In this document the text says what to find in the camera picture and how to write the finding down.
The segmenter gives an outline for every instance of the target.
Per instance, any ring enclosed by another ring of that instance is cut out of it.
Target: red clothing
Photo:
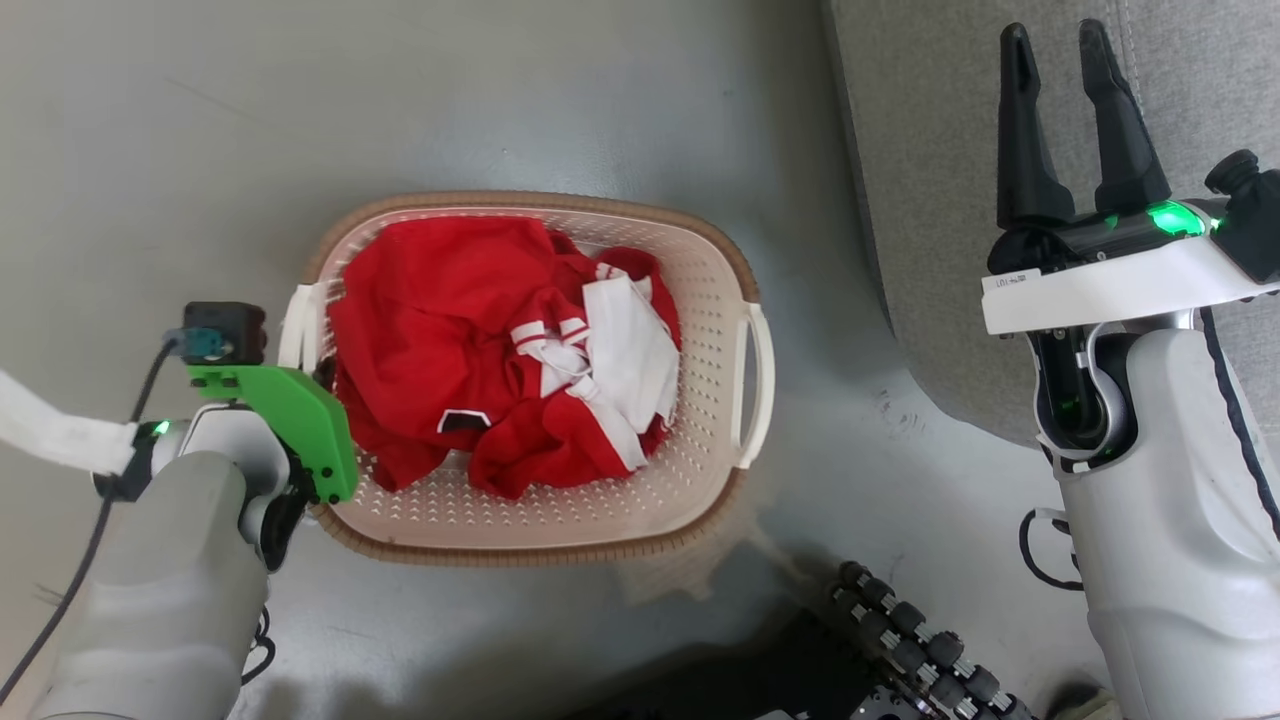
[[[657,260],[613,249],[600,261],[652,278],[653,306],[678,347]],[[335,393],[356,443],[378,456],[374,480],[402,489],[449,450],[474,451],[471,482],[507,497],[534,482],[625,477],[582,400],[563,389],[543,397],[541,355],[527,352],[543,338],[571,348],[585,341],[582,284],[598,273],[596,260],[535,219],[435,218],[384,229],[347,266],[347,295],[329,306]],[[645,452],[660,441],[654,425]]]

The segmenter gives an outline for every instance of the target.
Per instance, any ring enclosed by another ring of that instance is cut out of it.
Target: gray floor
[[[1083,598],[1018,557],[1018,520],[1056,488],[1041,457],[942,416],[902,369],[845,158],[817,3],[13,0],[0,366],[120,416],[186,301],[279,318],[320,233],[397,192],[686,210],[742,246],[774,332],[773,434],[737,515],[673,557],[543,570],[380,565],[302,528],[273,582],[279,657],[233,717],[554,715],[690,643],[746,638],[838,557],[1043,701],[1102,673]],[[163,378],[152,413],[188,413],[177,369]],[[95,497],[8,448],[0,462],[6,671]],[[1065,542],[1041,541],[1070,573]],[[0,715],[19,716],[47,667],[46,653]]]

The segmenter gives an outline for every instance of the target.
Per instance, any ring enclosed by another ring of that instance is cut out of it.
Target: beige plastic basket
[[[325,236],[285,315],[280,364],[311,372],[333,352],[324,307],[343,296],[342,272],[389,224],[439,217],[526,217],[593,255],[627,246],[653,254],[680,311],[684,350],[676,419],[650,464],[626,480],[571,489],[535,486],[511,502],[474,489],[466,457],[451,456],[413,486],[388,493],[369,480],[352,502],[315,510],[357,552],[396,562],[541,565],[660,552],[696,539],[723,514],[768,433],[773,346],[751,269],[710,224],[681,213],[571,195],[452,192],[366,205]],[[755,402],[744,432],[748,345]]]

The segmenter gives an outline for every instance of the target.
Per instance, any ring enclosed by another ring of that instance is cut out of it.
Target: black cable
[[[1039,565],[1036,565],[1036,559],[1032,557],[1032,544],[1029,538],[1032,520],[1034,519],[1036,511],[1032,510],[1025,518],[1023,518],[1023,524],[1018,527],[1018,550],[1023,552],[1023,562],[1027,564],[1027,569],[1032,571],[1032,575],[1036,575],[1037,579],[1047,585],[1061,591],[1084,592],[1084,583],[1079,580],[1059,580],[1044,570],[1041,570]]]
[[[259,662],[256,666],[253,666],[252,670],[250,670],[248,673],[244,673],[243,675],[241,675],[241,687],[242,688],[244,685],[252,683],[253,679],[257,678],[259,675],[261,675],[262,671],[266,670],[268,666],[271,665],[271,661],[275,660],[275,641],[273,641],[271,638],[266,637],[266,633],[270,629],[271,629],[271,614],[266,611],[266,606],[264,605],[262,606],[262,619],[259,621],[257,629],[253,630],[253,647],[250,648],[250,652],[253,652],[255,650],[257,650],[260,647],[261,648],[266,648],[266,657],[264,657],[261,662]]]
[[[1222,345],[1217,341],[1217,324],[1213,322],[1213,311],[1208,307],[1201,309],[1201,320],[1204,323],[1204,341],[1208,345],[1208,354],[1213,359],[1213,375],[1217,378],[1217,389],[1226,401],[1226,416],[1231,421],[1231,430],[1240,441],[1240,454],[1244,455],[1244,465],[1253,475],[1253,483],[1258,487],[1258,500],[1262,509],[1271,518],[1271,532],[1280,541],[1280,509],[1276,507],[1276,498],[1271,495],[1271,486],[1267,475],[1262,471],[1262,462],[1258,461],[1258,451],[1249,438],[1249,427],[1244,423],[1244,409],[1240,398],[1231,386],[1231,375],[1226,370],[1226,357],[1222,355]]]
[[[147,398],[151,397],[151,388],[156,384],[156,375],[160,374],[160,366],[164,364],[165,357],[169,352],[178,346],[178,341],[169,340],[165,341],[160,352],[156,355],[155,360],[151,363],[151,369],[147,370],[147,377],[142,382],[142,392],[138,393],[138,401],[133,405],[133,413],[129,415],[131,423],[137,423],[142,418],[142,410],[147,406]],[[67,585],[67,592],[63,593],[63,598],[58,602],[58,607],[54,609],[54,614],[45,623],[45,626],[36,635],[36,639],[27,648],[26,655],[18,661],[18,666],[13,669],[9,674],[9,679],[5,680],[4,687],[0,688],[0,705],[4,705],[9,700],[9,694],[15,687],[18,687],[18,680],[22,680],[23,674],[31,666],[40,651],[44,650],[45,643],[58,629],[58,624],[63,621],[63,616],[67,615],[67,610],[72,606],[72,601],[76,600],[76,593],[79,592],[79,587],[84,583],[84,577],[88,574],[90,565],[93,564],[93,557],[97,555],[97,546],[102,542],[102,532],[106,530],[106,520],[111,516],[111,503],[115,501],[115,496],[111,493],[110,488],[102,497],[102,506],[97,511],[97,523],[93,524],[93,533],[88,538],[88,546],[84,548],[84,555],[81,557],[79,565],[76,568],[76,574],[72,577],[72,582]]]

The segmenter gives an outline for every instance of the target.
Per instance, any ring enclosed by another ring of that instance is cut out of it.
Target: pile of clothes
[[[646,252],[588,258],[536,219],[434,218],[387,227],[343,279],[334,392],[388,491],[451,450],[508,498],[625,478],[667,433],[680,322]]]

